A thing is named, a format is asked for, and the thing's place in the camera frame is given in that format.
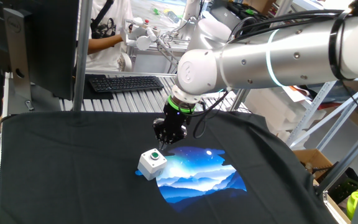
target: metal frame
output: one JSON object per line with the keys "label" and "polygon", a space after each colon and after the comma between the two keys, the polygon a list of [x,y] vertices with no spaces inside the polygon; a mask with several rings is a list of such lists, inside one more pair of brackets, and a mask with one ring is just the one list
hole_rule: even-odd
{"label": "metal frame", "polygon": [[[322,88],[322,90],[323,90],[324,93],[327,93],[327,91],[328,91],[327,89],[324,89],[324,87]],[[353,98],[356,99],[357,103],[358,103],[358,92],[353,95]],[[307,119],[307,118],[309,118],[309,117],[311,117],[311,115],[313,115],[313,113],[317,110],[319,105],[320,105],[320,103],[315,103],[313,101],[312,105],[310,105],[310,109],[305,113],[304,117],[302,118],[302,120],[299,122],[298,126],[294,130],[302,130],[302,127],[304,126],[304,124],[307,123],[310,120],[310,119]],[[338,118],[338,120],[335,122],[335,124],[332,126],[332,128],[328,131],[328,133],[325,135],[325,137],[318,144],[317,149],[322,151],[325,148],[325,146],[327,145],[327,143],[332,139],[332,137],[339,130],[339,128],[344,124],[345,120],[348,117],[350,117],[351,113],[355,110],[356,107],[357,107],[357,104],[353,101],[352,98],[349,98],[341,106],[336,108],[333,112],[331,112],[329,115],[327,115],[319,123],[317,123],[312,128],[310,128],[302,136],[296,138],[292,142],[287,141],[287,144],[289,145],[290,148],[293,148],[299,142],[304,140],[304,138],[308,137],[310,134],[315,132],[323,124],[327,123],[327,121],[329,121],[331,118],[333,118],[334,116],[336,116],[339,112],[341,112],[343,110],[341,116]]]}
{"label": "metal frame", "polygon": [[[135,73],[135,72],[107,72],[101,70],[87,70],[89,74],[107,75],[109,77],[133,77],[142,75],[157,76],[161,83],[164,84],[162,90],[141,90],[126,93],[113,93],[111,100],[83,100],[81,104],[82,111],[106,111],[106,112],[125,112],[125,113],[162,113],[165,105],[165,100],[171,94],[172,86],[174,85],[173,74],[161,73]],[[212,106],[220,96],[205,96],[202,97],[207,107]],[[217,105],[218,109],[227,111],[234,102],[234,98],[226,97],[223,102]],[[70,100],[60,100],[60,107],[62,111],[70,111],[73,107],[73,102]],[[196,106],[196,111],[202,111],[200,105]],[[249,113],[244,104],[241,104],[239,111]]]}
{"label": "metal frame", "polygon": [[241,89],[238,91],[236,99],[234,99],[233,105],[229,108],[229,111],[235,111],[240,108],[242,102],[244,102],[249,94],[250,90]]}
{"label": "metal frame", "polygon": [[335,210],[331,203],[335,203],[332,199],[328,196],[328,191],[325,190],[323,192],[323,202],[327,207],[328,211],[333,215],[334,219],[338,222],[338,224],[347,224],[346,221],[342,218],[342,216]]}
{"label": "metal frame", "polygon": [[305,128],[306,124],[310,121],[311,117],[316,112],[320,104],[323,102],[329,91],[333,88],[335,83],[336,81],[332,81],[327,82],[323,85],[323,87],[311,103],[310,107],[306,110],[305,115],[303,115],[301,121],[298,123],[298,126],[294,130],[292,130],[290,137],[288,137],[286,141],[286,144],[288,146],[293,145],[293,142],[295,142],[296,137],[298,137],[301,131]]}
{"label": "metal frame", "polygon": [[293,0],[293,3],[297,4],[298,6],[302,7],[303,9],[306,9],[306,10],[322,10],[322,9],[324,9],[323,6],[316,4],[310,0]]}
{"label": "metal frame", "polygon": [[330,171],[327,177],[320,183],[316,189],[317,195],[321,195],[325,190],[333,186],[335,181],[345,173],[346,169],[350,166],[352,161],[358,156],[358,140],[353,145],[352,149],[347,155]]}
{"label": "metal frame", "polygon": [[88,44],[92,12],[93,0],[82,0],[81,2],[81,19],[78,30],[78,47],[77,47],[77,73],[74,89],[74,105],[73,111],[81,111],[81,104],[84,95],[85,85],[85,68],[86,68],[86,56],[88,55]]}
{"label": "metal frame", "polygon": [[[276,12],[276,16],[282,16],[282,15],[285,15],[287,14],[290,10],[291,10],[291,5],[292,5],[292,2],[293,0],[284,0],[282,3],[281,3],[281,6],[278,7],[278,10]],[[271,27],[275,27],[275,26],[278,26],[280,25],[279,22],[276,22],[276,23],[273,23],[271,25]]]}
{"label": "metal frame", "polygon": [[169,39],[167,42],[167,46],[165,45],[165,38],[167,34],[170,33],[170,29],[167,28],[160,28],[160,35],[158,36],[158,40],[156,42],[152,42],[150,47],[147,50],[139,50],[137,47],[127,46],[126,53],[128,54],[129,58],[132,61],[132,68],[136,66],[136,58],[138,55],[161,55],[167,59],[167,68],[170,65],[174,65],[177,67],[177,63],[175,61],[179,61],[180,57],[186,52],[188,41],[187,40],[180,40],[180,39]]}

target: black cable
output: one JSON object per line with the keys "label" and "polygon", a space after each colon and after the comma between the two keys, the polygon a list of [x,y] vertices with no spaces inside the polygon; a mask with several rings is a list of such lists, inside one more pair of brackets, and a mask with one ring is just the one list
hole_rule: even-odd
{"label": "black cable", "polygon": [[[196,126],[195,126],[194,131],[193,131],[193,137],[194,137],[195,139],[199,139],[199,138],[201,138],[201,137],[204,135],[205,130],[206,130],[206,122],[207,122],[207,120],[208,120],[207,115],[212,111],[213,108],[215,108],[218,104],[220,104],[220,103],[225,99],[225,97],[227,96],[227,94],[229,94],[228,91],[225,92],[225,94],[223,94],[223,96],[220,97],[220,99],[218,99],[211,107],[209,107],[206,111],[204,111],[203,113],[201,113],[201,114],[202,114],[202,117],[201,117],[200,120],[196,123]],[[202,130],[202,132],[201,132],[200,135],[197,135],[197,130],[198,130],[198,128],[200,127],[200,125],[201,125],[202,122],[204,122],[203,130]]]}
{"label": "black cable", "polygon": [[310,11],[302,11],[302,12],[296,12],[296,13],[291,13],[291,14],[285,14],[282,16],[274,17],[274,19],[283,18],[283,17],[287,17],[287,16],[300,16],[300,15],[307,15],[307,14],[339,14],[342,12],[343,12],[343,10],[339,10],[339,9],[310,10]]}
{"label": "black cable", "polygon": [[347,94],[349,94],[349,96],[352,98],[352,100],[354,101],[354,103],[355,103],[355,104],[357,105],[357,107],[358,107],[358,102],[357,102],[357,100],[353,97],[352,93],[351,93],[350,90],[347,88],[347,86],[345,85],[345,83],[344,83],[342,80],[340,80],[340,82],[342,83],[343,88],[347,91]]}
{"label": "black cable", "polygon": [[[296,22],[296,23],[293,23],[293,24],[284,24],[284,25],[280,25],[280,26],[269,27],[267,29],[264,29],[266,31],[263,31],[263,32],[261,32],[262,30],[258,30],[258,31],[256,31],[257,34],[268,32],[268,31],[271,31],[271,30],[281,29],[281,28],[284,28],[284,27],[290,27],[290,26],[297,26],[297,25],[306,24],[306,23],[309,23],[309,22],[313,21],[313,19],[317,19],[317,18],[334,19],[335,16],[332,16],[332,15],[323,15],[323,16],[304,15],[304,16],[301,16],[301,17],[298,17],[298,16],[292,17],[291,16],[291,17],[287,17],[287,18],[269,19],[268,21],[265,21],[265,22],[260,22],[260,23],[256,23],[256,24],[252,24],[252,25],[243,27],[243,28],[239,29],[235,35],[237,36],[237,34],[240,33],[243,30],[250,29],[250,28],[253,28],[253,27],[260,27],[260,26],[264,26],[264,25],[269,25],[269,24],[272,24],[274,22],[282,22],[282,21],[287,21],[287,20],[291,20],[291,19],[309,19],[307,21]],[[253,36],[253,35],[256,35],[256,34],[254,34],[252,32],[252,33],[248,33],[248,34],[245,34],[245,35],[247,37],[250,37],[250,36]]]}
{"label": "black cable", "polygon": [[314,168],[312,168],[311,174],[314,174],[315,172],[320,172],[320,171],[328,170],[328,169],[331,169],[332,167],[333,167],[333,166],[324,167],[324,168],[314,167]]}
{"label": "black cable", "polygon": [[203,11],[205,0],[200,1],[200,11],[198,12],[198,19],[201,18],[201,12]]}
{"label": "black cable", "polygon": [[216,113],[214,115],[212,115],[211,117],[206,118],[206,119],[212,119],[212,118],[216,117],[216,115],[218,115],[219,111],[222,109],[222,105],[223,105],[223,103],[221,103],[221,106],[219,107],[219,109],[216,111]]}
{"label": "black cable", "polygon": [[177,29],[175,32],[177,32],[177,31],[181,30],[182,28],[184,28],[186,26],[186,24],[189,23],[189,21],[190,21],[190,18],[186,21],[186,23],[181,28]]}
{"label": "black cable", "polygon": [[249,19],[253,19],[255,22],[258,22],[258,20],[257,20],[256,18],[254,18],[254,17],[246,17],[245,19],[241,20],[241,21],[233,28],[233,30],[231,31],[231,33],[230,33],[230,35],[229,35],[229,40],[230,40],[230,38],[231,38],[231,36],[232,36],[233,34],[236,34],[236,33],[237,33],[237,28],[238,28],[239,26],[242,26],[243,23],[245,23],[245,22],[248,21]]}
{"label": "black cable", "polygon": [[236,43],[240,40],[244,40],[248,37],[252,37],[253,35],[258,35],[258,34],[263,34],[265,32],[269,32],[269,31],[272,31],[272,30],[277,30],[277,29],[282,29],[282,28],[287,28],[287,27],[293,27],[293,26],[298,26],[298,25],[305,25],[305,24],[309,24],[310,22],[320,22],[320,21],[325,21],[326,19],[310,19],[308,21],[303,21],[303,22],[297,22],[297,23],[294,23],[294,24],[285,24],[285,25],[280,25],[280,26],[275,26],[275,27],[270,27],[268,29],[263,29],[263,30],[258,30],[258,31],[255,31],[255,32],[252,32],[252,33],[249,33],[249,34],[245,34],[245,35],[242,35],[234,40],[231,40],[230,42],[228,42],[229,44],[233,44],[233,43]]}
{"label": "black cable", "polygon": [[205,100],[202,100],[202,101],[200,102],[200,104],[201,104],[201,106],[203,107],[203,111],[206,111],[206,102],[205,102]]}
{"label": "black cable", "polygon": [[250,114],[254,114],[254,113],[253,113],[252,111],[250,111],[248,108],[242,108],[242,109],[248,111],[248,113],[250,113]]}
{"label": "black cable", "polygon": [[[211,112],[211,110],[213,108],[215,108],[218,104],[220,104],[220,102],[222,102],[222,100],[229,94],[229,92],[225,92],[225,94],[223,94],[222,97],[220,97],[220,99],[218,101],[216,101],[211,107],[209,107],[207,110],[203,111],[202,113],[198,113],[198,114],[185,114],[185,116],[188,116],[188,117],[197,117],[197,116],[203,116],[204,114],[206,113],[209,113]],[[178,109],[179,109],[179,112],[182,113],[182,109],[188,109],[188,108],[183,108],[182,105],[184,103],[180,103],[178,105]]]}

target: yellow object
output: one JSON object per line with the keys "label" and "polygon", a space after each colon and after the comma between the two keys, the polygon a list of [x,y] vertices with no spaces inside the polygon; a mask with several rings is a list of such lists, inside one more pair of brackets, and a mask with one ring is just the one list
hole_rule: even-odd
{"label": "yellow object", "polygon": [[358,203],[358,190],[353,192],[349,199],[347,200],[347,217],[349,217],[350,220],[353,219],[354,211],[356,210],[356,206]]}

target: black table cover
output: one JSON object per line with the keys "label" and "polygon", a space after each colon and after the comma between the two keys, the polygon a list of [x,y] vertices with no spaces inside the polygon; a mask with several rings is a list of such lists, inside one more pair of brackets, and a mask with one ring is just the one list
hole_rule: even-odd
{"label": "black table cover", "polygon": [[263,117],[219,113],[136,175],[161,114],[22,114],[2,125],[1,223],[335,223]]}

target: cardboard box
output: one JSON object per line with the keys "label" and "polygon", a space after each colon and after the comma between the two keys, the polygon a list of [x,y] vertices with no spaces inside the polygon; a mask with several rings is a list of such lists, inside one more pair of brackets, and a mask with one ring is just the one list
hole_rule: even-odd
{"label": "cardboard box", "polygon": [[267,15],[267,12],[272,7],[276,0],[243,0],[242,3],[254,7],[263,15]]}
{"label": "cardboard box", "polygon": [[[296,155],[299,161],[306,164],[307,168],[310,168],[309,172],[311,172],[311,168],[313,167],[323,168],[333,165],[331,161],[329,161],[327,157],[325,157],[318,149],[299,150],[293,151],[293,153]],[[323,173],[324,172],[316,172],[314,174],[314,178],[317,179]],[[350,219],[346,216],[345,213],[343,213],[343,211],[338,207],[338,205],[336,205],[336,203],[331,199],[330,196],[328,196],[328,202],[346,223],[351,223]]]}

